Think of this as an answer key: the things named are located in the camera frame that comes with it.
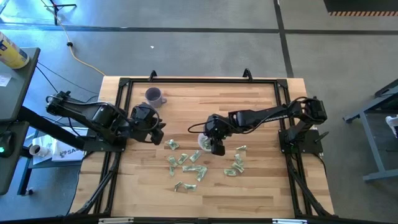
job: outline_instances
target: concrete floor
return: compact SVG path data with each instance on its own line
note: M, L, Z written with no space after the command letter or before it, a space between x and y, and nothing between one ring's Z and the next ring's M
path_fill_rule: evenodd
M66 24L103 27L277 28L272 0L148 0L76 2L62 9ZM286 29L397 30L398 17L330 17L322 0L281 0ZM0 15L4 22L51 24L40 1L10 0ZM2 30L20 47L40 47L39 61L79 85L98 92L102 76L74 61L63 32ZM278 34L173 32L69 32L81 59L107 75L241 76L248 67L255 77L286 77ZM288 35L294 77L304 78L310 96L324 100L328 121L321 131L328 183L335 213L345 218L396 222L398 179L365 184L362 176L377 170L362 124L341 119L360 108L372 94L397 78L398 36ZM86 100L93 96L43 70L59 90ZM35 72L24 105L45 115L45 97L53 93ZM10 191L0 197L0 220L65 215L75 192L78 169L38 169L30 197L16 196L21 160ZM61 190L62 195L52 192ZM21 213L9 205L23 208Z

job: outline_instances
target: gray floor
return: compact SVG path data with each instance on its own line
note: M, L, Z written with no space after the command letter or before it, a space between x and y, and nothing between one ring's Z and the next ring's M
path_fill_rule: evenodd
M72 0L57 1L70 3ZM149 0L76 1L62 9L66 24L104 27L223 27L277 28L271 0ZM398 17L329 17L322 0L281 0L287 29L396 30ZM4 22L51 24L40 1L10 0L0 18ZM74 61L63 32L2 30L21 47L40 47L39 61L79 85L98 92L102 76ZM220 34L172 32L70 32L81 59L107 75L241 76L248 67L255 77L286 77L278 34ZM362 176L377 170L362 124L341 119L360 108L372 94L397 78L398 36L288 35L294 76L304 78L310 96L325 102L328 121L321 131L328 183L335 213L341 217L396 222L398 179L365 184ZM43 70L59 90L86 100L93 96ZM45 115L51 86L36 72L24 104ZM49 217L67 213L78 170L34 170L30 197L16 196L21 160L11 190L0 197L0 220ZM60 190L62 195L55 195ZM13 210L13 204L24 213Z

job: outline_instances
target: wooden table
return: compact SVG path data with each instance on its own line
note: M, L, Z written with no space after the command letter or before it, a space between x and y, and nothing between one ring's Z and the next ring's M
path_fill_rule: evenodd
M99 94L101 101L115 103L119 78L104 77ZM303 79L290 78L287 81L292 100L307 95ZM174 177L169 175L169 155L178 159L181 153L192 155L200 149L198 134L188 133L189 126L205 122L213 113L226 116L229 111L276 106L272 85L135 83L129 114L134 105L145 101L144 93L152 86L159 87L168 99L159 109L160 117L167 123L163 129L163 142L174 139L180 147L172 151L165 144L155 146L128 140L119 166L113 217L294 217L285 157L279 149L278 121L263 124L248 135L234 134L224 141L226 155L223 157L202 151L195 164L209 169L201 182L195 179L196 172L183 173L181 166L176 168ZM244 172L237 177L226 177L223 169L231 167L235 149L242 145L248 147L246 152L240 152ZM103 153L96 152L83 161L71 212L81 208L97 187L103 157ZM333 213L321 162L313 155L303 154L303 164L308 187L324 208ZM197 191L188 192L181 187L174 192L174 185L180 180L197 184ZM304 211L300 190L298 197Z

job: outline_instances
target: spray can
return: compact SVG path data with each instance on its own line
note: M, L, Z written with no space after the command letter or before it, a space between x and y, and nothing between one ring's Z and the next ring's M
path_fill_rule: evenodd
M12 69L18 69L29 62L29 56L0 32L0 61Z

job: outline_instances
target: white cup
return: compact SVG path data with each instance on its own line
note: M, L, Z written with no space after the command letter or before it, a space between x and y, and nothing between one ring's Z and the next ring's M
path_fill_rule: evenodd
M32 156L45 157L49 153L49 149L40 145L34 145L29 148L29 153Z

